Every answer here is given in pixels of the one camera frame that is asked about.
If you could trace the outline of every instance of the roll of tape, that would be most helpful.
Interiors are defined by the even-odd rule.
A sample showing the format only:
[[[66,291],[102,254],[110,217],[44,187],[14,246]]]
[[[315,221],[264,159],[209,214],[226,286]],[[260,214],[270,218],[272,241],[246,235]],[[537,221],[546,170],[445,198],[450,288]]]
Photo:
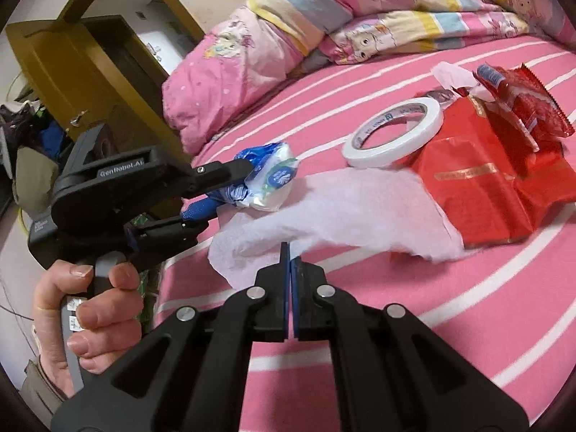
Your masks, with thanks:
[[[362,149],[362,144],[378,128],[407,114],[421,114],[422,120],[413,129],[392,141]],[[363,123],[346,140],[342,154],[352,167],[386,167],[418,151],[438,133],[443,122],[444,115],[437,100],[429,97],[404,100]]]

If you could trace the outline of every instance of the red packaging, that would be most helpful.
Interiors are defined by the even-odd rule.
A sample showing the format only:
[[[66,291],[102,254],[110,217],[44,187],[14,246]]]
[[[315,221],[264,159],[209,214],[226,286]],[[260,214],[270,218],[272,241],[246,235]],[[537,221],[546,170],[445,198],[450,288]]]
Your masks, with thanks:
[[[559,142],[542,140],[534,153],[513,126],[470,97],[444,116],[412,168],[467,247],[523,239],[554,203],[576,201],[576,172]]]
[[[483,64],[474,76],[494,96],[502,109],[500,114],[522,132],[534,152],[541,141],[574,134],[562,109],[525,65],[504,69]]]

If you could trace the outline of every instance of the human hand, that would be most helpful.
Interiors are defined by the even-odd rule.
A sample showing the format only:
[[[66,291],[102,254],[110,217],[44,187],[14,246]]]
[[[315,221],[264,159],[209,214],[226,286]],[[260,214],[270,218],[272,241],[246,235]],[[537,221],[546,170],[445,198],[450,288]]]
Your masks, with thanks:
[[[57,261],[46,271],[34,291],[34,325],[40,343],[40,364],[50,381],[66,396],[74,385],[62,341],[60,304],[67,294],[85,292],[94,277],[91,266],[75,266]],[[100,374],[142,336],[135,317],[143,301],[137,289],[140,277],[130,263],[113,267],[109,274],[113,289],[84,302],[76,310],[83,331],[68,339],[69,349],[80,365]]]

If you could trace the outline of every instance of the triangular cutout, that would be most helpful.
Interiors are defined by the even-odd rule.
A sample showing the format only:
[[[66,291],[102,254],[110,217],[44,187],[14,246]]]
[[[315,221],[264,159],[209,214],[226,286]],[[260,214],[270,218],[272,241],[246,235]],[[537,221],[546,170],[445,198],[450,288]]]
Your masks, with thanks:
[[[134,398],[144,398],[156,376],[156,372],[170,346],[169,337],[160,338],[150,349],[140,353],[113,380],[112,385]]]
[[[465,384],[466,376],[426,338],[414,334],[412,341],[437,394],[444,395]]]

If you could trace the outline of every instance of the pink bed sheet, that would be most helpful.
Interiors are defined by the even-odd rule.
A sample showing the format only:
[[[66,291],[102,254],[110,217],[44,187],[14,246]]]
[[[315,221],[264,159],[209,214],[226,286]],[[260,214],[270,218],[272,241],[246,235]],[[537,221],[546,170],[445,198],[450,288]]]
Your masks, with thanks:
[[[206,145],[195,163],[228,161],[237,151],[287,141],[301,160],[299,176],[346,167],[342,142],[388,105],[437,85],[440,61],[474,69],[488,62],[527,63],[573,121],[576,54],[531,36],[459,50],[314,73],[260,112]],[[566,141],[576,166],[576,138]],[[324,248],[304,255],[329,281],[359,302],[401,302],[536,419],[576,363],[576,207],[560,207],[528,242],[492,248],[466,260],[434,265],[409,256]],[[205,309],[233,291],[207,259],[212,222],[200,244],[166,262],[157,320],[181,305]],[[244,401],[244,431],[332,432],[338,409],[326,343],[254,345]]]

